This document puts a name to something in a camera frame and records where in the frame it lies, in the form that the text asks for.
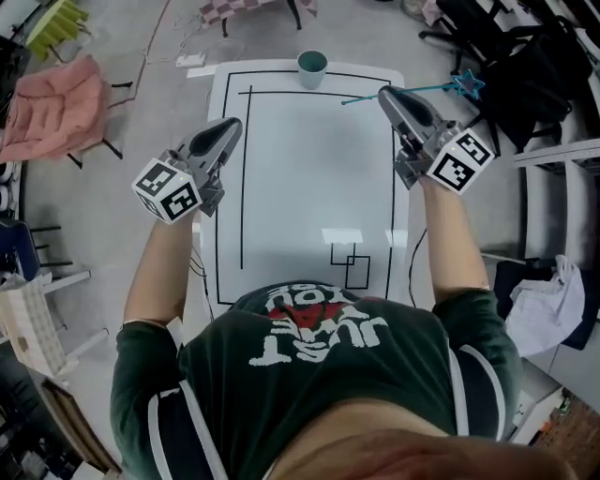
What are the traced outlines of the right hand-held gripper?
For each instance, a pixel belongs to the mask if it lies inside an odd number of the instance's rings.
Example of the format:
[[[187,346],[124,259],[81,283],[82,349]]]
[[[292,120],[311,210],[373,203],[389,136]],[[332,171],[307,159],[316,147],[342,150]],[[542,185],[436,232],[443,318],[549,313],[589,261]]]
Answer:
[[[494,159],[472,128],[443,119],[415,93],[386,85],[377,99],[399,137],[394,169],[407,189],[426,176],[461,195]]]

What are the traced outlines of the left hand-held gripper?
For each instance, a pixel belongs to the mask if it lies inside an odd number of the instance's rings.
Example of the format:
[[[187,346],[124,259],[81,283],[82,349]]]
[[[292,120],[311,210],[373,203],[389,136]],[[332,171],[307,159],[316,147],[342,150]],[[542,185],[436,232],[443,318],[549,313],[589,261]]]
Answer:
[[[146,211],[166,224],[197,209],[212,216],[224,197],[219,171],[242,133],[236,117],[213,120],[177,148],[152,158],[131,184]]]

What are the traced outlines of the teal cup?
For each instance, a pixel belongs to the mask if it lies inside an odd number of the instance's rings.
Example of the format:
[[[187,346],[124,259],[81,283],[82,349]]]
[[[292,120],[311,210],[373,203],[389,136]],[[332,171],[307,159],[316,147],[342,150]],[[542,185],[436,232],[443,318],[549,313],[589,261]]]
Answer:
[[[299,82],[308,90],[319,87],[328,68],[327,57],[319,51],[308,50],[297,57]]]

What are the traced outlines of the person's right forearm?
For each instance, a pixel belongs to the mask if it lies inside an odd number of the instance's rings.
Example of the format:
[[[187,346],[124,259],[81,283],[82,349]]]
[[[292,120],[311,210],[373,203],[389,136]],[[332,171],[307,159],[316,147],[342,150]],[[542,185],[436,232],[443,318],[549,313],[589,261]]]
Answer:
[[[489,313],[489,284],[461,198],[434,180],[423,177],[428,236],[428,258],[435,301],[459,296],[470,300],[470,310]]]

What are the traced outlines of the white table with black lines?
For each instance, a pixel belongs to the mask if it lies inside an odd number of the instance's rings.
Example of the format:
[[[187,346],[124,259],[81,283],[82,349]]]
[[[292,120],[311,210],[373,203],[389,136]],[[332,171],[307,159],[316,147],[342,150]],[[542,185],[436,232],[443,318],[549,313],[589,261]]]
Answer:
[[[243,133],[219,173],[224,198],[202,224],[214,313],[292,280],[402,300],[409,193],[374,95],[403,83],[393,69],[339,62],[314,90],[292,59],[217,67],[208,116],[236,117]]]

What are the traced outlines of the black office chair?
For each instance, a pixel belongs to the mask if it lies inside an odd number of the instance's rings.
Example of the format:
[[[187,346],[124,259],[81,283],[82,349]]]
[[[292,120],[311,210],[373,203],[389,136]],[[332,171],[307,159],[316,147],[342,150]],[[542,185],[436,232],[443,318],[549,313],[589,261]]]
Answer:
[[[534,138],[558,143],[562,123],[593,72],[575,28],[548,11],[537,25],[504,30],[495,18],[508,9],[503,0],[491,1],[484,9],[478,0],[435,0],[445,30],[419,37],[455,46],[454,75],[466,73],[464,56],[474,61],[473,76],[483,87],[471,100],[478,114],[470,124],[486,121],[495,147],[500,133],[518,152]]]

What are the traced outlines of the pink checked covered table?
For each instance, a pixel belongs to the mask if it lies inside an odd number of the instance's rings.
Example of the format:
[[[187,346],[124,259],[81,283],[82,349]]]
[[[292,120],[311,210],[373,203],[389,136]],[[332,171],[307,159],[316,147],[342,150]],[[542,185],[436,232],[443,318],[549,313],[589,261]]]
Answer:
[[[238,10],[259,8],[277,0],[200,0],[200,21],[202,28],[222,23]],[[318,15],[318,0],[284,0],[290,8],[297,24],[300,25],[298,7],[303,8],[313,18]]]

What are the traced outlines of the black bag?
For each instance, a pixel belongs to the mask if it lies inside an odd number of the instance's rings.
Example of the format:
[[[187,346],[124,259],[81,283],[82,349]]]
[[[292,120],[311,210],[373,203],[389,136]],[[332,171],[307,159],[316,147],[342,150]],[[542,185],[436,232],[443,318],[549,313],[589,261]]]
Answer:
[[[525,263],[501,261],[496,267],[493,291],[498,299],[498,313],[506,319],[513,302],[510,293],[521,280],[550,280],[556,267],[554,260],[529,259]],[[600,271],[581,271],[583,289],[585,292],[585,306],[582,322],[574,332],[562,342],[562,345],[583,351],[586,347],[597,320],[600,309]]]

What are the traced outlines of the yellow-green stool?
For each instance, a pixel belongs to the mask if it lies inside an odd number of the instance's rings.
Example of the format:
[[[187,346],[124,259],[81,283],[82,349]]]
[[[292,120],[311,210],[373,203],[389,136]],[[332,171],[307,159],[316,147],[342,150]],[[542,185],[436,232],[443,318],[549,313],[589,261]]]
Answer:
[[[45,61],[50,53],[61,61],[55,48],[63,41],[76,40],[81,32],[88,33],[88,18],[89,13],[75,0],[56,0],[37,21],[25,47],[39,61]]]

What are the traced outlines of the blue chair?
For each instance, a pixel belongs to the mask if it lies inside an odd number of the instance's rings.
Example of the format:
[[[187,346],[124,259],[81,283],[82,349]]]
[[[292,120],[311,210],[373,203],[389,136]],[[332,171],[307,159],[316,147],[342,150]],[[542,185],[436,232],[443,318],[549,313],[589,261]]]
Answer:
[[[73,262],[40,262],[33,233],[61,230],[61,226],[31,229],[22,220],[0,217],[0,254],[16,259],[18,273],[27,281],[33,280],[42,267],[71,266]]]

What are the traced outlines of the white checked cloth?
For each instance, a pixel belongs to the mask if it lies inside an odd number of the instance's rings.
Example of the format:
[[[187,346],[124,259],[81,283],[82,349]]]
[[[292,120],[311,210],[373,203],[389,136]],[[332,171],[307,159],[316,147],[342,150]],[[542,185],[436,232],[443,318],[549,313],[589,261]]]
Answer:
[[[563,255],[555,262],[551,279],[523,279],[510,293],[506,330],[521,357],[559,345],[582,322],[586,296],[581,272]]]

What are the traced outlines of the beige checked covered table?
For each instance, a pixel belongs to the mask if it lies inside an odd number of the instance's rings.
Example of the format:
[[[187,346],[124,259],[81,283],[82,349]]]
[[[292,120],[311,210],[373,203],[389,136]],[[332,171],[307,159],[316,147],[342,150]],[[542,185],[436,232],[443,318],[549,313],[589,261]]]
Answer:
[[[52,274],[39,274],[27,280],[9,274],[0,285],[0,333],[10,342],[17,360],[49,378],[64,375],[79,365],[80,357],[106,339],[102,329],[70,352],[60,342],[46,296],[87,280],[91,273],[54,279]]]

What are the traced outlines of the dark wooden board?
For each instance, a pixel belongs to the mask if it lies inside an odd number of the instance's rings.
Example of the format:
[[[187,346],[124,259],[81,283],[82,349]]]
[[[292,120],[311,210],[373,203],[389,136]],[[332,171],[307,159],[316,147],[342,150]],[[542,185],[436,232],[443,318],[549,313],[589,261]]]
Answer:
[[[78,455],[103,473],[121,473],[121,467],[87,422],[75,397],[50,379],[41,383],[41,391],[56,424]]]

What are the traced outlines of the white drawer cabinet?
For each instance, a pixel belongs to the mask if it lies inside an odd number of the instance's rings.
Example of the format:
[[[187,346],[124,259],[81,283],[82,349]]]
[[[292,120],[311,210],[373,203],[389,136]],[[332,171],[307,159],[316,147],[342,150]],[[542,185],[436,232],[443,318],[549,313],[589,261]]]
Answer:
[[[517,411],[511,421],[507,441],[531,444],[563,404],[563,387],[528,360],[522,360],[523,374]]]

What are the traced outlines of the white shelf frame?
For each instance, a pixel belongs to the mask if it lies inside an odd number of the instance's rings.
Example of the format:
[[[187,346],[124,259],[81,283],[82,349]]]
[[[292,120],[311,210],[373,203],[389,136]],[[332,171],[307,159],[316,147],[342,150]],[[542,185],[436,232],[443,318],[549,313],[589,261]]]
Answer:
[[[556,146],[527,148],[511,159],[526,170],[525,253],[561,253],[581,268],[600,260],[600,0],[544,0],[567,18],[592,66],[583,97]]]

